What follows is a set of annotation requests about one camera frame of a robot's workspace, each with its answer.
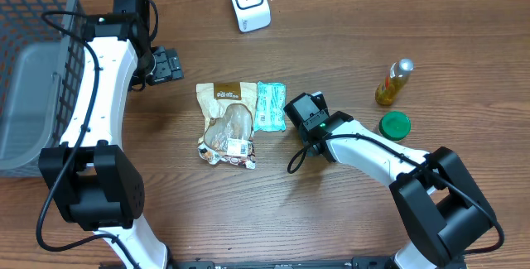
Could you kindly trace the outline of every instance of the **white device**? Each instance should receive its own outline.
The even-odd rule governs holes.
[[[267,0],[232,0],[241,32],[249,32],[271,23],[271,9]]]

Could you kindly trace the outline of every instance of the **yellow liquid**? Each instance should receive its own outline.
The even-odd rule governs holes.
[[[407,81],[408,75],[399,77],[389,75],[375,90],[375,101],[381,105],[391,105]]]

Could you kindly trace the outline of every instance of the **light blue package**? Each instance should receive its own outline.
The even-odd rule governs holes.
[[[265,132],[284,131],[287,127],[283,118],[283,107],[287,89],[282,83],[258,82],[258,106],[254,131]]]

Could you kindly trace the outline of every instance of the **brown food package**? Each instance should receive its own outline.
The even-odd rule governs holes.
[[[253,120],[258,86],[255,83],[197,84],[197,100],[205,116],[199,156],[211,165],[219,161],[256,168]]]

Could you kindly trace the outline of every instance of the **mesh basket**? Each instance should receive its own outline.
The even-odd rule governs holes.
[[[0,176],[40,175],[74,111],[83,46],[47,26],[47,10],[82,12],[78,0],[0,0]],[[80,35],[83,19],[51,18]]]

